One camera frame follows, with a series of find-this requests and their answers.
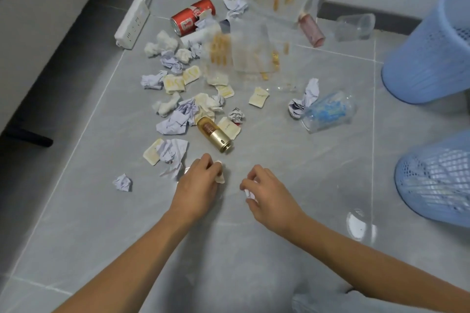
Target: perforated trash bin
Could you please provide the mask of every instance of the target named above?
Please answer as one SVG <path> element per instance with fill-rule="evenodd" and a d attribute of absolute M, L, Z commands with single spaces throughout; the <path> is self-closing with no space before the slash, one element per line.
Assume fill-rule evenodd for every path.
<path fill-rule="evenodd" d="M 470 227 L 470 130 L 403 156 L 395 184 L 419 215 Z"/>
<path fill-rule="evenodd" d="M 412 104 L 470 88 L 470 0 L 438 6 L 382 68 L 385 87 Z"/>

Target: white power strip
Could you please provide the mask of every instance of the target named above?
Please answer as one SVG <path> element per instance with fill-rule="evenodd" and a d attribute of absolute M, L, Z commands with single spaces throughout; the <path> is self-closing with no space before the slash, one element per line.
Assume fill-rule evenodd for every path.
<path fill-rule="evenodd" d="M 134 0 L 114 35 L 116 44 L 125 49 L 132 49 L 149 15 L 149 8 L 144 1 Z"/>

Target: dark gray baseboard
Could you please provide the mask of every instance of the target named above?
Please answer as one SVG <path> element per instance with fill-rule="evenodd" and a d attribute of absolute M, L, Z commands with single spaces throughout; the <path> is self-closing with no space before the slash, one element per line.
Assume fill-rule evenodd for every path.
<path fill-rule="evenodd" d="M 347 4 L 324 1 L 318 10 L 317 16 L 321 19 L 336 20 L 342 15 L 373 13 L 376 16 L 375 29 L 393 33 L 409 35 L 421 22 L 420 19 L 408 16 L 360 8 Z"/>

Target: forearm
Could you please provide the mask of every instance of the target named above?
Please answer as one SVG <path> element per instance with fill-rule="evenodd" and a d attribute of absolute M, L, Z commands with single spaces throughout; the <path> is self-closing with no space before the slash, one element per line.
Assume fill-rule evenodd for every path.
<path fill-rule="evenodd" d="M 470 294 L 420 269 L 328 229 L 307 215 L 287 238 L 364 295 L 439 312 L 468 312 Z"/>
<path fill-rule="evenodd" d="M 54 313 L 137 313 L 190 223 L 167 212 L 134 245 Z"/>

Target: transparent cup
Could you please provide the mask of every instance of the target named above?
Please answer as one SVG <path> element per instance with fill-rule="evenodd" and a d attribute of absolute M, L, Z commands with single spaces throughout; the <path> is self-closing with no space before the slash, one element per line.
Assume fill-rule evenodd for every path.
<path fill-rule="evenodd" d="M 350 122 L 357 106 L 353 96 L 342 90 L 331 93 L 305 109 L 301 122 L 310 134 Z"/>
<path fill-rule="evenodd" d="M 374 14 L 340 16 L 336 20 L 335 39 L 337 41 L 367 40 L 376 25 Z"/>

